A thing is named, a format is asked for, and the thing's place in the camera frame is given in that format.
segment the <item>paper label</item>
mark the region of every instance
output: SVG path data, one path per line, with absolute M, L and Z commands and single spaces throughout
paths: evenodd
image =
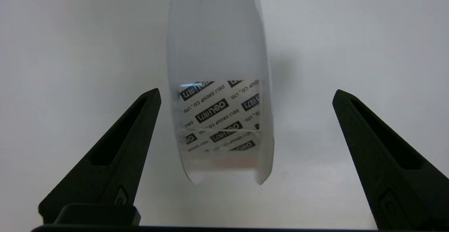
M 258 80 L 181 85 L 181 143 L 188 152 L 245 151 L 260 145 Z

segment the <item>white background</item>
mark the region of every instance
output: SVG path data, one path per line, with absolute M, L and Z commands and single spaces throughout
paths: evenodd
M 274 168 L 193 186 L 169 114 L 170 0 L 0 0 L 0 227 L 37 205 L 139 96 L 162 107 L 135 205 L 142 225 L 375 228 L 332 108 L 358 96 L 449 175 L 449 0 L 261 0 Z

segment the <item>white backdrop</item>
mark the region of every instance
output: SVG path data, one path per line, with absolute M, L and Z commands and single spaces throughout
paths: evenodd
M 193 186 L 168 107 L 170 0 L 0 0 L 0 227 L 38 203 L 139 94 L 162 107 L 135 205 L 142 225 L 375 228 L 332 108 L 358 96 L 449 175 L 449 0 L 261 0 L 276 151 L 270 178 Z

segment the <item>deli logo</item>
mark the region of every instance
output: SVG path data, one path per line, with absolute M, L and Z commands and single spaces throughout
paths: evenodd
M 199 81 L 181 91 L 181 98 L 186 101 L 215 81 Z
M 243 109 L 245 109 L 245 112 L 252 109 L 253 107 L 257 106 L 259 104 L 259 94 L 252 96 L 248 100 L 245 100 L 242 103 Z
M 249 148 L 252 148 L 254 146 L 255 146 L 255 143 L 251 140 L 251 141 L 247 141 L 246 143 L 244 143 L 244 144 L 242 144 L 240 146 L 237 146 L 237 147 L 233 148 L 230 151 L 245 151 L 245 150 L 247 150 Z
M 199 123 L 202 123 L 202 122 L 206 121 L 207 119 L 211 118 L 212 116 L 223 111 L 223 109 L 225 109 L 226 107 L 229 107 L 228 102 L 225 99 L 221 99 L 217 103 L 210 106 L 208 109 L 195 115 L 195 118 L 197 119 L 197 121 Z
M 240 121 L 236 121 L 236 122 L 232 123 L 231 125 L 227 126 L 224 129 L 225 130 L 239 130 L 241 128 L 243 128 L 243 126 L 240 123 Z M 219 131 L 218 133 L 210 136 L 210 139 L 212 139 L 213 142 L 217 142 L 217 141 L 220 141 L 223 138 L 226 138 L 226 137 L 230 136 L 233 133 L 235 133 L 235 131 Z
M 243 80 L 228 80 L 229 86 L 232 88 L 238 84 L 240 84 Z
M 191 144 L 196 140 L 198 140 L 198 138 L 192 133 L 190 135 L 186 136 L 186 144 Z

